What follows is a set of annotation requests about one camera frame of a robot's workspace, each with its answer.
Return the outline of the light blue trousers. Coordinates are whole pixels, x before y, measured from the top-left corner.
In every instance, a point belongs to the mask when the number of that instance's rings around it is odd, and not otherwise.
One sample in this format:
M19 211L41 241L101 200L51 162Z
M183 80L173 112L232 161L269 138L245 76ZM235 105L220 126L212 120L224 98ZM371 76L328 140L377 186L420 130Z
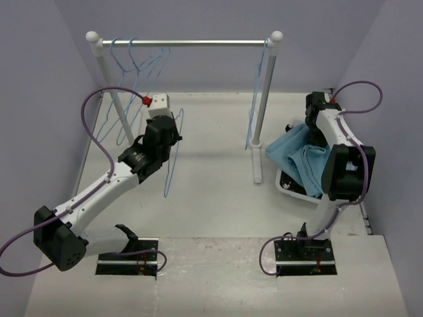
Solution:
M323 194L321 178L330 147L312 145L305 123L294 126L265 149L265 155L278 168L302 186L306 195L317 198Z

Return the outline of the blue wire hanger holding trousers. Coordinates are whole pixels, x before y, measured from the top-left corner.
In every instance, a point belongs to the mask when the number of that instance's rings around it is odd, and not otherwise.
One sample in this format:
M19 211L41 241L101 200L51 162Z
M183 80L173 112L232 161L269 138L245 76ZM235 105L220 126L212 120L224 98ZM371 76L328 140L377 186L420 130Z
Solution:
M184 109L181 108L179 110L179 113L175 117L176 120L176 127L178 128L179 135L182 135L182 129L184 125ZM163 196L164 198L167 198L169 195L169 191L171 188L174 170L176 167L176 161L178 158L178 151L179 151L179 141L176 142L176 149L171 151L170 159L168 161L167 165L167 174L165 178L165 186L163 190Z

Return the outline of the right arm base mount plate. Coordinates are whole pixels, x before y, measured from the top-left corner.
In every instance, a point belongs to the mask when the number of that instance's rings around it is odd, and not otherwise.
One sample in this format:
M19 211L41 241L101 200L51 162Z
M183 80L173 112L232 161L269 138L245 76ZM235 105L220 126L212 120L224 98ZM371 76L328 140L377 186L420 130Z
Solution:
M337 274L330 240L277 240L274 250L280 277Z

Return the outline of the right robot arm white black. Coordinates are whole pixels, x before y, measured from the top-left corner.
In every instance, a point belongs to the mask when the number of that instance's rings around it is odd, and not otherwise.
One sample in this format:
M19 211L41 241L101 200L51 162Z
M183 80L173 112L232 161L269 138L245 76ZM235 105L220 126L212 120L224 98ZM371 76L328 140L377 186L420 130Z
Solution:
M323 195L315 216L297 233L295 253L305 261L330 262L331 229L343 210L359 204L367 193L375 149L358 140L344 120L346 112L325 93L308 94L305 105L312 142L327 145L330 152L321 177Z

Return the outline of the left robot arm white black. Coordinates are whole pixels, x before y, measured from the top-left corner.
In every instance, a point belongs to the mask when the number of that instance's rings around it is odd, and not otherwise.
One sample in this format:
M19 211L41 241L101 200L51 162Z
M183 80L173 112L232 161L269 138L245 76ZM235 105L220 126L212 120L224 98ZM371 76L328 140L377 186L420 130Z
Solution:
M138 253L138 237L127 226L115 225L106 232L89 232L87 227L121 195L158 171L168 161L171 147L182 139L170 110L151 110L149 115L145 133L118 157L112 171L73 199L35 212L34 244L60 271L92 255L128 260Z

